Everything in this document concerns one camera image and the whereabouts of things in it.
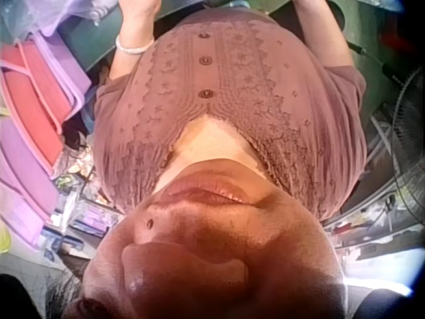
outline mauve blouse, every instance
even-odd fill
[[[131,74],[99,88],[96,171],[105,194],[130,212],[153,191],[185,126],[207,114],[234,126],[273,182],[323,220],[365,165],[364,91],[354,67],[323,67],[267,18],[246,11],[189,18]]]

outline electric fan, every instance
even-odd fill
[[[398,97],[391,154],[396,186],[406,209],[425,224],[424,69],[414,71]]]

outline nose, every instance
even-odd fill
[[[246,294],[242,261],[210,263],[178,244],[130,245],[122,263],[126,291],[140,318],[220,318]]]

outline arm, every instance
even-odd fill
[[[307,46],[323,66],[354,65],[326,0],[294,0]]]
[[[139,48],[149,44],[153,38],[153,21],[161,7],[161,0],[120,0],[123,23],[120,43],[125,48]],[[129,74],[140,59],[120,50],[115,52],[109,78],[111,80]]]

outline button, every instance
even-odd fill
[[[199,33],[199,37],[201,38],[201,39],[207,39],[207,38],[209,38],[209,37],[211,37],[208,33]]]
[[[199,59],[199,63],[201,63],[202,65],[210,65],[211,63],[213,63],[213,59],[210,56],[202,56]]]
[[[212,98],[214,93],[212,92],[212,90],[202,90],[199,92],[198,95],[200,98]]]

